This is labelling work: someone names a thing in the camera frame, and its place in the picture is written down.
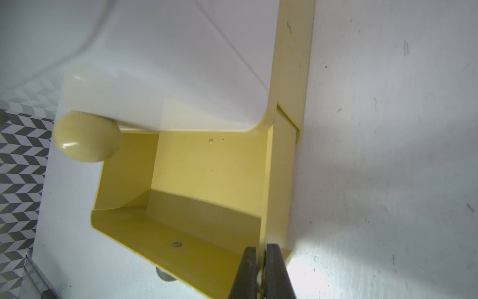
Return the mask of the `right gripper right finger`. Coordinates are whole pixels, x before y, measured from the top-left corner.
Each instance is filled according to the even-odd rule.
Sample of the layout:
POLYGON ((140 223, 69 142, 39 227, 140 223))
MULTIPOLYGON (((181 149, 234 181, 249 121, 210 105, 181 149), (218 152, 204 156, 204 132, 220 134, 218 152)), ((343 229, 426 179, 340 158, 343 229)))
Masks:
POLYGON ((296 299, 278 244, 266 246, 264 269, 264 296, 266 299, 296 299))

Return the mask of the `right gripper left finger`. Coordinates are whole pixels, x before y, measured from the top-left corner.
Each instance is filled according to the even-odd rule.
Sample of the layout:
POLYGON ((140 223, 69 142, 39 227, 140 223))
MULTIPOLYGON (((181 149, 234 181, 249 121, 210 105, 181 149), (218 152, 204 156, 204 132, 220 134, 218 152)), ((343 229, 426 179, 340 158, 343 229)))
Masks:
POLYGON ((230 290, 229 299, 256 299, 256 274, 256 248, 246 247, 230 290))

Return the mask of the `yellow bottom drawer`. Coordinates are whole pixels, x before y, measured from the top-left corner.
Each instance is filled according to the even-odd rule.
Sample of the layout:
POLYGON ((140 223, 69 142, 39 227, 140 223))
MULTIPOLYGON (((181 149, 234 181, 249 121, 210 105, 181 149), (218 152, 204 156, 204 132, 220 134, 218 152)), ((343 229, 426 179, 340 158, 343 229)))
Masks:
POLYGON ((304 123, 314 1, 281 1, 269 104, 246 132, 125 130, 102 164, 92 228, 212 299, 226 299, 246 247, 285 263, 296 145, 304 123))

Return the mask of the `white drawer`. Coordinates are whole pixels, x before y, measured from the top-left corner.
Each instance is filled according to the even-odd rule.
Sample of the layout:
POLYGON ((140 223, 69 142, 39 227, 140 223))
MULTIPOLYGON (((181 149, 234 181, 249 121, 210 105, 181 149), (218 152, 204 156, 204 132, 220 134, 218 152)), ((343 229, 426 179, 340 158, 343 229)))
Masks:
POLYGON ((53 141, 77 161, 120 130, 246 132, 269 104, 278 1, 115 1, 62 85, 53 141))

